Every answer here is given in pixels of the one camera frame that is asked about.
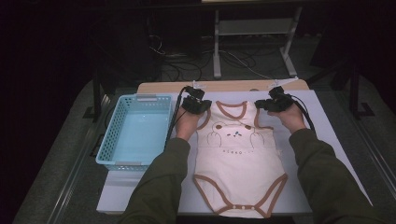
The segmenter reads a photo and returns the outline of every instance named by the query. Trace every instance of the baby onesie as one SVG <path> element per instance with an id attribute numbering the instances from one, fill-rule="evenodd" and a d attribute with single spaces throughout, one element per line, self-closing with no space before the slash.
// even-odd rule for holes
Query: baby onesie
<path id="1" fill-rule="evenodd" d="M 259 125 L 259 113 L 251 102 L 217 101 L 198 127 L 194 182 L 221 216 L 271 216 L 286 183 L 273 129 Z"/>

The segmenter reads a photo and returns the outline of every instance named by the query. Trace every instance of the olive green sleeve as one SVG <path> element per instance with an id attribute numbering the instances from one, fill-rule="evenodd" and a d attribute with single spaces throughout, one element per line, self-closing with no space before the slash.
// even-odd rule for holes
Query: olive green sleeve
<path id="1" fill-rule="evenodd" d="M 134 189 L 119 223 L 175 223 L 190 145 L 173 138 Z"/>
<path id="2" fill-rule="evenodd" d="M 290 144 L 315 223 L 384 223 L 330 145 L 309 129 L 295 132 Z"/>

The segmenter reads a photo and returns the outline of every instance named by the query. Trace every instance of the table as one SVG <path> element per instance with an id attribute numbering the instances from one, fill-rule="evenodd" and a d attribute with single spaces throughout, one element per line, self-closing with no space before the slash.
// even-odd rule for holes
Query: table
<path id="1" fill-rule="evenodd" d="M 250 80 L 250 81 L 203 81 L 200 85 L 206 85 L 204 99 L 212 101 L 221 100 L 227 103 L 242 102 L 244 100 L 254 101 L 263 99 L 268 95 L 268 85 L 273 80 Z M 174 101 L 179 91 L 189 82 L 175 83 L 144 83 L 138 93 L 171 93 Z M 328 121 L 323 108 L 318 101 L 314 91 L 306 86 L 303 80 L 296 80 L 284 86 L 285 92 L 296 95 L 306 104 L 314 124 L 317 126 L 318 138 L 333 146 L 337 158 L 344 163 L 358 182 L 361 191 L 367 194 L 361 185 L 353 167 L 351 166 L 344 150 L 342 149 L 333 129 Z M 281 125 L 280 120 L 274 117 L 261 115 L 260 123 L 274 127 L 276 146 L 282 149 L 281 160 L 289 179 L 285 188 L 276 202 L 273 210 L 274 216 L 297 215 L 310 213 L 311 209 L 306 201 L 304 193 L 297 179 L 297 165 L 294 161 L 294 152 L 289 144 L 289 130 Z M 192 182 L 195 167 L 195 156 L 197 150 L 197 136 L 194 134 L 189 141 L 191 152 L 189 155 L 189 171 L 182 183 L 182 195 L 180 199 L 179 213 L 184 215 L 213 215 L 207 207 L 198 189 Z M 126 208 L 129 198 L 143 173 L 110 171 L 108 172 L 101 199 L 97 211 L 106 214 L 121 214 Z"/>

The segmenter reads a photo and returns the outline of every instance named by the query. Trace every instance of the hand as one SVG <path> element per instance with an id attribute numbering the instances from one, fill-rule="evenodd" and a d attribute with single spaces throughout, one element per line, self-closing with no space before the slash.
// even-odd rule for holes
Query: hand
<path id="1" fill-rule="evenodd" d="M 292 104 L 287 110 L 279 113 L 268 112 L 268 115 L 280 118 L 282 124 L 289 129 L 290 133 L 306 128 L 303 113 L 296 104 Z"/>
<path id="2" fill-rule="evenodd" d="M 202 115 L 203 114 L 194 115 L 187 112 L 183 107 L 180 107 L 176 118 L 176 137 L 189 141 L 192 134 L 195 133 L 198 126 L 198 120 Z"/>

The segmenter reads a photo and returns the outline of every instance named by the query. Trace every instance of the basket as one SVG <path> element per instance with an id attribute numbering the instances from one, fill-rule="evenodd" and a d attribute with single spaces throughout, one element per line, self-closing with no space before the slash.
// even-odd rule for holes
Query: basket
<path id="1" fill-rule="evenodd" d="M 171 117 L 171 95 L 122 95 L 96 162 L 110 171 L 146 171 L 163 152 Z"/>

